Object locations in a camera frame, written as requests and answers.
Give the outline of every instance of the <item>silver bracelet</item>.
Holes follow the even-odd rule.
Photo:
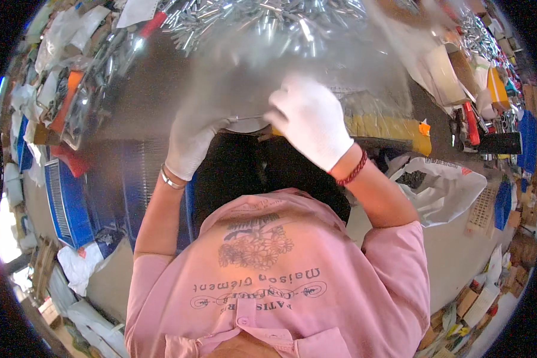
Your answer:
[[[172,182],[172,180],[169,179],[169,177],[165,174],[165,170],[163,169],[164,167],[165,167],[165,163],[163,163],[161,165],[161,171],[159,172],[161,174],[161,177],[163,178],[163,181],[165,183],[169,184],[169,186],[171,186],[175,190],[181,190],[181,189],[185,188],[187,183],[185,183],[183,185],[179,185],[179,184],[176,184],[176,183]]]

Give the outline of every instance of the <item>white plastic bag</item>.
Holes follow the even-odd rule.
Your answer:
[[[88,11],[79,20],[80,27],[70,43],[83,53],[88,40],[108,13],[109,9],[99,5]]]
[[[58,251],[58,261],[70,281],[69,288],[80,296],[86,296],[87,284],[93,273],[105,266],[104,256],[95,241],[80,247],[78,251],[69,246],[63,247]]]
[[[123,333],[119,326],[107,322],[85,300],[67,309],[67,316],[89,344],[100,350],[105,358],[129,358]]]
[[[40,44],[34,66],[36,72],[42,73],[44,70],[50,70],[58,63],[64,53],[64,47],[70,42],[80,25],[78,12],[73,6],[56,15]]]
[[[424,227],[441,225],[457,218],[469,209],[487,185],[481,174],[457,164],[432,158],[412,158],[402,155],[388,164],[387,176],[398,180],[404,172],[426,173],[421,185],[412,190],[399,184],[412,202]]]
[[[7,163],[4,168],[4,185],[6,186],[8,204],[11,208],[24,201],[20,179],[18,166],[14,163]]]
[[[42,188],[46,184],[46,170],[43,166],[38,164],[36,158],[32,160],[32,166],[28,170],[28,176],[36,183],[36,186]]]

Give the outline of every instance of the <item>orange label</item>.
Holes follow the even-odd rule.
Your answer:
[[[78,249],[78,255],[79,255],[81,258],[84,258],[84,259],[85,259],[85,258],[86,258],[86,250],[85,250],[85,248],[80,247],[80,248]]]

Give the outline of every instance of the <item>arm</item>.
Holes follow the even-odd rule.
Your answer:
[[[205,159],[211,140],[229,119],[199,109],[191,101],[177,113],[169,136],[164,173],[175,184],[185,186]],[[133,259],[152,254],[172,260],[177,249],[179,209],[184,189],[174,189],[159,175],[143,217]]]
[[[360,162],[362,149],[353,144],[330,171],[341,180],[346,178]],[[419,220],[417,211],[400,191],[398,185],[388,179],[370,161],[346,188],[354,194],[366,212],[373,227],[402,226]]]
[[[342,106],[318,82],[298,75],[284,79],[270,104],[278,109],[265,118],[314,164],[336,179],[346,178],[362,158],[344,125]],[[373,163],[366,162],[347,188],[356,196],[374,227],[393,227],[418,219],[398,186]]]
[[[186,184],[167,168],[165,168],[165,175],[176,184]],[[159,176],[137,235],[133,252],[134,260],[146,254],[164,255],[170,260],[175,257],[179,233],[179,208],[184,191],[184,189],[172,188]]]

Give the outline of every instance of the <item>red braided bracelet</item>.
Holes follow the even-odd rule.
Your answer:
[[[336,184],[346,186],[347,184],[351,183],[354,180],[354,178],[356,178],[360,170],[364,168],[364,165],[366,164],[367,159],[368,159],[368,154],[366,153],[366,151],[362,150],[362,158],[360,159],[360,162],[358,163],[356,168],[352,169],[352,172],[350,173],[350,175],[348,175],[348,177],[342,180],[337,180]]]

